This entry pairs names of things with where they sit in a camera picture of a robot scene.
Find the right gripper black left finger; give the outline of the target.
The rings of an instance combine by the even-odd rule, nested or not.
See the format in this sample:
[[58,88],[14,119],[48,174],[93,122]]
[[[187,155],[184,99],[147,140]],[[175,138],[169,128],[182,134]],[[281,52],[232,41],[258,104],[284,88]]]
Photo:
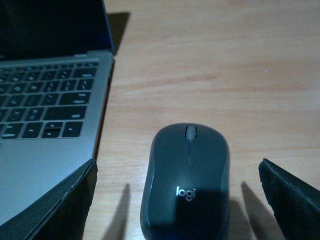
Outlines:
[[87,161],[27,209],[0,227],[2,240],[81,240],[97,182]]

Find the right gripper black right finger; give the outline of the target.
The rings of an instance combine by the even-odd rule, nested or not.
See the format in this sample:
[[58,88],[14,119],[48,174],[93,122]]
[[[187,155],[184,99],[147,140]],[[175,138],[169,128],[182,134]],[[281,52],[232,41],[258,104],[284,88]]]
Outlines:
[[320,238],[320,191],[264,158],[258,166],[268,204],[286,240]]

